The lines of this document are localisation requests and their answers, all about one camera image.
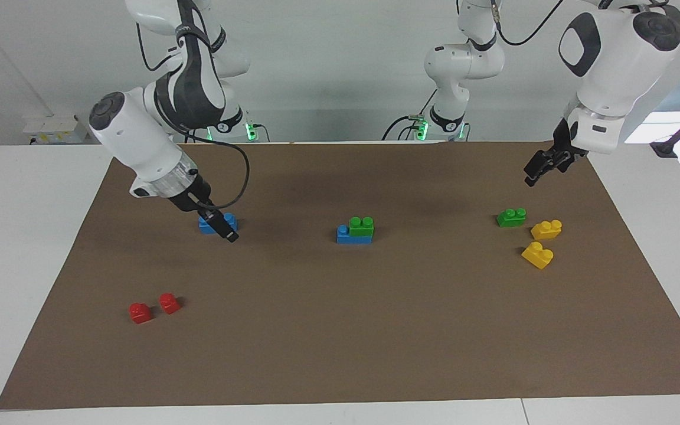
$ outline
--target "building block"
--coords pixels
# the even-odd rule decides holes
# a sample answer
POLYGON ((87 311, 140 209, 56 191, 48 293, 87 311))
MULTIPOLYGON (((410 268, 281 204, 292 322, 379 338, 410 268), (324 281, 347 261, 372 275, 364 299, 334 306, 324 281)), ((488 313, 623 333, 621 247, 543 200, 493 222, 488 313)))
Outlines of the building block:
POLYGON ((497 216, 497 224, 502 228, 515 228, 524 225, 526 220, 527 211, 523 208, 517 210, 508 208, 497 216))
POLYGON ((180 309, 178 299, 171 293, 163 293, 159 297, 159 305, 162 306, 162 310, 168 315, 177 312, 180 309))
POLYGON ((555 254, 551 250, 546 250, 539 242, 532 242, 521 256, 542 270, 550 264, 555 254))
POLYGON ((560 220, 543 221, 531 229, 534 240, 555 239, 563 231, 563 223, 560 220))
MULTIPOLYGON (((227 221, 227 224, 229 224, 230 227, 233 228, 234 231, 238 231, 238 220, 237 218, 235 218, 235 215, 232 215, 229 212, 225 212, 224 219, 227 221)), ((199 230, 201 231, 202 234, 216 233, 214 229, 211 228, 211 226, 208 225, 208 223, 206 223, 205 220, 203 220, 203 217, 199 217, 199 230)))
POLYGON ((149 309, 149 306, 146 304, 141 304, 140 302, 136 302, 130 306, 130 319, 140 325, 141 323, 153 319, 153 315, 151 314, 151 309, 149 309))
POLYGON ((374 236, 374 218, 364 217, 363 220, 359 217, 351 218, 351 236, 374 236))
POLYGON ((338 226, 338 244, 341 245, 370 245, 372 243, 371 236, 351 236, 350 229, 347 225, 338 226))

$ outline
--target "brown mat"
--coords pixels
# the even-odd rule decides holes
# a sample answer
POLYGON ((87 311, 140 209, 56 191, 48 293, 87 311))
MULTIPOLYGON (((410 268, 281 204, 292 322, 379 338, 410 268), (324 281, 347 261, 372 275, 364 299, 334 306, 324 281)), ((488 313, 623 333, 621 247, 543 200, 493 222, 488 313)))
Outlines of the brown mat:
MULTIPOLYGON (((538 147, 249 146, 233 245, 130 197, 114 162, 0 409, 680 393, 658 280, 587 161, 524 185, 538 147), (508 207, 525 226, 496 225, 508 207), (335 244, 352 215, 375 218, 373 245, 335 244), (519 253, 553 218, 539 271, 519 253), (166 291, 180 312, 130 322, 166 291)), ((237 154, 186 151, 229 199, 237 154)))

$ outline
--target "stacked toy bricks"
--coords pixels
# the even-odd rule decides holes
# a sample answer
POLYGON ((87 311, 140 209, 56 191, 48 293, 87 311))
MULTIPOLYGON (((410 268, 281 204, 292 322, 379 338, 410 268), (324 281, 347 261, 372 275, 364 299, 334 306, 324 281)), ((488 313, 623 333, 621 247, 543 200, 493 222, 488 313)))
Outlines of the stacked toy bricks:
MULTIPOLYGON (((505 210, 497 216, 497 224, 502 228, 520 227, 526 223, 527 212, 523 208, 517 210, 505 210)), ((529 244, 529 247, 521 253, 521 256, 534 264, 535 267, 542 270, 547 267, 555 253, 543 247, 540 240, 552 240, 558 237, 563 231, 563 223, 560 220, 542 221, 531 229, 531 235, 534 242, 529 244)))
POLYGON ((349 225, 338 226, 337 242, 343 245, 369 245, 374 237, 371 217, 353 217, 349 225))

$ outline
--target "blue toy brick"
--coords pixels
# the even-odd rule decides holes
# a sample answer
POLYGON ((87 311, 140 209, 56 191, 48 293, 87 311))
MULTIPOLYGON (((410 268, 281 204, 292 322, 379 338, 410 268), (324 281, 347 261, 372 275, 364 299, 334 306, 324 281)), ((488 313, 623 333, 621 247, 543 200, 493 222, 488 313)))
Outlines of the blue toy brick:
POLYGON ((371 236, 351 236, 347 225, 338 226, 338 244, 340 245, 370 245, 371 236))
POLYGON ((235 218, 234 214, 225 212, 224 220, 227 221, 227 224, 230 225, 230 227, 233 228, 234 231, 238 231, 238 220, 237 218, 235 218))
MULTIPOLYGON (((224 219, 227 221, 227 224, 230 225, 231 228, 233 228, 234 231, 238 231, 238 220, 235 218, 234 214, 231 214, 229 212, 224 213, 224 219)), ((203 220, 202 217, 199 217, 199 230, 201 231, 202 234, 215 234, 216 232, 214 231, 213 228, 211 228, 206 221, 203 220)))

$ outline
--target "black cable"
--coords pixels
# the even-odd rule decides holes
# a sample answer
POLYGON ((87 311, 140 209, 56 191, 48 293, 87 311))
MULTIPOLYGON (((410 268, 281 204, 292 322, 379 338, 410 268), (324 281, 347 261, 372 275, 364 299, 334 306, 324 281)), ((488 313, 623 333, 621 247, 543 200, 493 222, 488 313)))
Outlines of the black cable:
POLYGON ((390 126, 388 127, 387 131, 385 131, 385 135, 383 135, 382 139, 385 140, 387 138, 387 135, 390 134, 390 131, 392 131, 392 129, 394 128, 394 126, 397 126, 399 123, 402 123, 406 119, 410 119, 410 118, 408 118, 408 116, 402 116, 402 117, 396 119, 395 121, 393 121, 393 123, 390 124, 390 126))
MULTIPOLYGON (((157 99, 156 94, 154 94, 154 106, 156 109, 159 111, 159 116, 164 120, 165 123, 167 123, 168 126, 170 126, 173 130, 176 132, 184 135, 186 131, 181 129, 180 127, 176 126, 173 124, 167 116, 162 112, 162 108, 159 105, 159 99, 157 99)), ((240 192, 238 192, 237 196, 235 196, 235 199, 232 201, 228 202, 227 204, 224 205, 206 205, 203 204, 203 202, 198 202, 199 207, 208 209, 208 210, 222 210, 227 207, 231 207, 232 205, 235 204, 235 202, 240 201, 240 198, 243 197, 243 194, 246 193, 246 188, 248 188, 248 182, 249 179, 251 178, 251 162, 248 159, 248 154, 240 148, 240 146, 237 145, 232 145, 232 143, 225 143, 225 142, 217 142, 216 140, 208 140, 205 138, 200 138, 197 135, 193 134, 190 136, 193 140, 198 140, 199 142, 202 143, 210 143, 210 145, 217 145, 217 146, 224 146, 225 148, 230 148, 238 151, 240 155, 243 157, 243 162, 246 164, 246 176, 243 178, 243 186, 240 188, 240 192)))
POLYGON ((255 129, 264 129, 264 132, 267 133, 267 142, 272 143, 272 138, 269 137, 269 129, 267 129, 267 126, 264 124, 254 124, 253 127, 255 129))
MULTIPOLYGON (((502 40, 505 41, 505 43, 506 43, 507 45, 512 45, 512 46, 525 45, 526 43, 529 42, 529 40, 531 40, 532 38, 534 38, 535 35, 537 35, 537 33, 542 29, 542 27, 545 26, 545 24, 547 24, 547 21, 549 21, 549 20, 550 20, 550 17, 553 16, 553 14, 555 13, 555 11, 558 10, 559 7, 561 7, 561 5, 563 4, 563 2, 565 2, 565 0, 558 0, 558 3, 555 5, 555 8, 552 8, 552 10, 550 11, 550 13, 547 14, 547 16, 545 17, 545 19, 542 21, 542 24, 540 24, 539 27, 537 27, 537 29, 534 30, 534 32, 532 32, 531 35, 529 35, 529 36, 526 38, 526 40, 523 40, 523 41, 513 42, 513 41, 510 41, 510 40, 508 40, 507 38, 505 38, 505 34, 502 33, 502 24, 500 24, 499 21, 495 22, 495 24, 496 24, 496 26, 497 26, 497 32, 500 33, 500 38, 502 38, 502 40)), ((491 3, 492 3, 493 8, 496 8, 496 7, 497 7, 497 6, 496 6, 496 3, 495 3, 495 0, 491 0, 491 3)))
POLYGON ((146 59, 146 49, 143 48, 143 37, 140 36, 140 24, 135 24, 135 29, 138 31, 138 46, 140 46, 140 56, 143 57, 143 64, 146 65, 147 70, 153 73, 154 71, 161 68, 162 65, 166 64, 167 60, 172 59, 172 56, 168 55, 167 57, 162 59, 162 61, 159 62, 159 64, 157 64, 156 67, 152 68, 151 65, 149 65, 148 59, 146 59))
POLYGON ((408 140, 408 137, 410 137, 410 135, 411 135, 411 130, 416 130, 416 129, 417 129, 416 126, 410 126, 410 127, 406 127, 405 129, 400 130, 400 134, 397 135, 397 140, 400 140, 400 138, 403 137, 403 132, 405 132, 406 130, 408 130, 408 135, 406 136, 405 140, 408 140))
MULTIPOLYGON (((435 89, 435 90, 432 92, 431 96, 429 96, 429 99, 427 99, 427 103, 424 104, 424 107, 421 108, 421 111, 419 111, 419 115, 423 114, 423 113, 424 113, 424 110, 427 109, 427 106, 429 106, 429 102, 432 102, 432 99, 434 99, 434 94, 435 94, 435 93, 437 93, 437 89, 435 89)), ((409 137, 411 137, 411 131, 410 131, 410 130, 408 130, 408 134, 406 135, 406 140, 408 140, 409 137)))

